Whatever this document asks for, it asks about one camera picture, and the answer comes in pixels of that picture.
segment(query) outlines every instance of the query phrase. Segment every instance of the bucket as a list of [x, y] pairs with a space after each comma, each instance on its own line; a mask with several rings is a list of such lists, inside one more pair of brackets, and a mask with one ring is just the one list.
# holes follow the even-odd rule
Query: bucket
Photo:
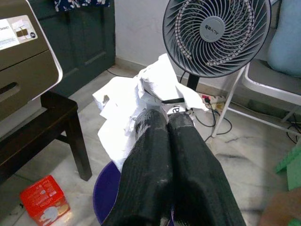
[[[104, 222], [113, 208], [119, 187], [120, 172], [113, 162], [104, 167], [99, 174], [93, 191], [93, 207], [97, 220]], [[174, 226], [172, 220], [168, 226]]]

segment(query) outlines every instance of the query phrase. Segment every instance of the red cardboard box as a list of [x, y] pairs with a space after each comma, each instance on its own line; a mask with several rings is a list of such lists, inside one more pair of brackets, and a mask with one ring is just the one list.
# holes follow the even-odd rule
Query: red cardboard box
[[39, 225], [48, 226], [70, 210], [64, 193], [52, 176], [47, 176], [20, 193], [29, 216]]

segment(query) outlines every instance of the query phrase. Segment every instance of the dark green door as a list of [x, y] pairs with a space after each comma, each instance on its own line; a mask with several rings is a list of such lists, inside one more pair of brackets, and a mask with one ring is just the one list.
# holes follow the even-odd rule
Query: dark green door
[[63, 69], [54, 92], [69, 96], [115, 60], [114, 1], [57, 13], [53, 0], [29, 0]]

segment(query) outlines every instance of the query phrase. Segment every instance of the floor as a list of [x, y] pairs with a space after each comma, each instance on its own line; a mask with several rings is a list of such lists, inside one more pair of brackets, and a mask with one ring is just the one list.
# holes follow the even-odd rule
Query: floor
[[[136, 73], [118, 67], [110, 71], [132, 77]], [[92, 99], [92, 93], [114, 75], [103, 72], [71, 96], [79, 104], [79, 119], [84, 134], [92, 177], [85, 182], [79, 178], [73, 156], [67, 144], [53, 141], [16, 174], [0, 186], [0, 225], [34, 226], [24, 210], [19, 193], [35, 181], [51, 174], [63, 189], [71, 211], [53, 226], [99, 226], [92, 205], [92, 193], [97, 176], [110, 161], [97, 132], [104, 123]], [[210, 113], [198, 113], [204, 123], [212, 122]], [[293, 147], [285, 133], [232, 112], [226, 114], [233, 129], [226, 135], [208, 140], [208, 146], [221, 162], [247, 226], [257, 225], [261, 212], [277, 191], [286, 190], [285, 174], [274, 173], [275, 165]], [[196, 124], [205, 139], [211, 130]], [[222, 123], [220, 132], [229, 125]]]

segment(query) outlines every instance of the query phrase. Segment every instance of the appliance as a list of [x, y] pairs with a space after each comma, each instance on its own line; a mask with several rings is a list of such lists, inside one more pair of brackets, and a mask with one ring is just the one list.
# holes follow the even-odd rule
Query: appliance
[[269, 0], [170, 0], [163, 20], [163, 37], [172, 60], [199, 77], [231, 74], [262, 47], [270, 25]]
[[[23, 114], [16, 112], [59, 83], [62, 76], [61, 66], [29, 2], [1, 0], [0, 127], [22, 121]], [[8, 119], [11, 114], [15, 119]], [[3, 125], [4, 119], [9, 125]]]

